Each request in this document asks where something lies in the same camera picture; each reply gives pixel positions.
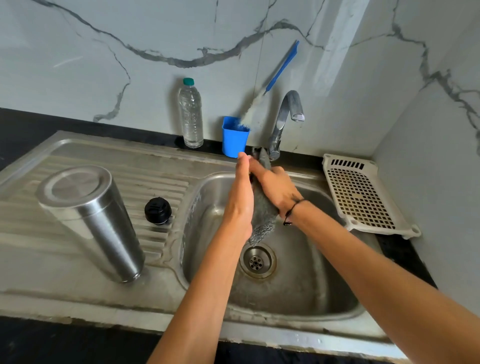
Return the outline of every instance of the sink drain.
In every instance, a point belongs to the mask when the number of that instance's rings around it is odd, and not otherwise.
[[[240,266],[250,277],[266,278],[270,276],[276,267],[276,258],[268,245],[246,245],[240,255]]]

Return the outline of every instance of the black thread bracelet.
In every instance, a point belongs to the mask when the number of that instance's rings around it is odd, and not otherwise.
[[[300,201],[297,201],[290,210],[287,211],[287,213],[285,214],[285,220],[283,221],[283,225],[284,226],[288,226],[288,225],[291,225],[292,223],[290,221],[287,221],[288,217],[292,214],[292,210],[293,208],[298,205],[300,202],[302,201],[306,201],[305,199],[301,199]]]

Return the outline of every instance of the blue cup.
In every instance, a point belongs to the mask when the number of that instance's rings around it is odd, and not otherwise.
[[[239,125],[240,118],[225,116],[223,118],[223,146],[222,152],[227,157],[236,158],[240,152],[245,151],[250,129]]]

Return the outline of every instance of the faucet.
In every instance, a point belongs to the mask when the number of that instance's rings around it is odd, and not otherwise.
[[[270,160],[277,160],[280,158],[280,141],[289,112],[292,120],[305,121],[305,115],[303,114],[303,108],[300,102],[300,95],[294,90],[287,92],[280,105],[275,127],[273,128],[272,135],[268,141],[268,156],[270,157]]]

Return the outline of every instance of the forearm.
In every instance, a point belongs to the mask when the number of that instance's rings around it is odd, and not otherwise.
[[[213,363],[243,235],[220,226],[149,364]]]
[[[378,254],[309,202],[290,218],[312,238],[389,338],[417,364],[478,359],[480,319]]]

